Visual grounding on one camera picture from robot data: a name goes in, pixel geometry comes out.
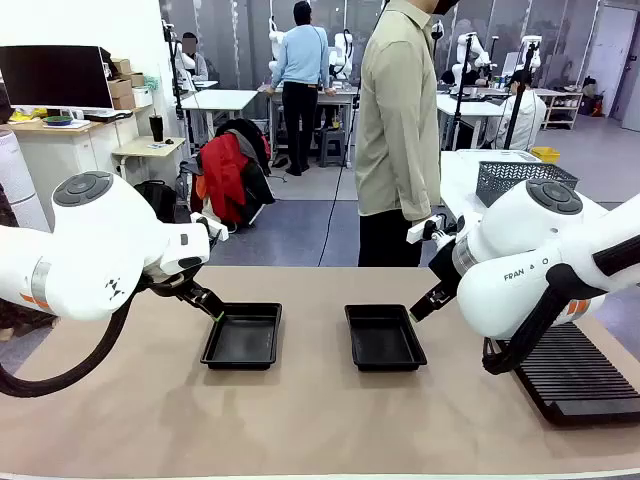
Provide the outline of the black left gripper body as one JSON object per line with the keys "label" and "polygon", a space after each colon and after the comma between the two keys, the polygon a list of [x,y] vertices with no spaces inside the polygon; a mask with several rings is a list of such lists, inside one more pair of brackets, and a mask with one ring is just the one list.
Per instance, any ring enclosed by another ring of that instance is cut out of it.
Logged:
{"label": "black left gripper body", "polygon": [[197,265],[174,275],[146,271],[143,273],[143,287],[156,295],[191,295],[200,289],[194,278],[201,268],[201,265]]}

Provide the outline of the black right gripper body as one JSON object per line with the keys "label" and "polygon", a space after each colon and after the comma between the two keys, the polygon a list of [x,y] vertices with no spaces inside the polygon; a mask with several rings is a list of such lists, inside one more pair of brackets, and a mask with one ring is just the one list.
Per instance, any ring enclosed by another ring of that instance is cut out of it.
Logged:
{"label": "black right gripper body", "polygon": [[451,300],[456,296],[459,273],[453,263],[454,247],[455,241],[449,241],[429,263],[429,268],[439,279],[439,283],[430,291],[434,300]]}

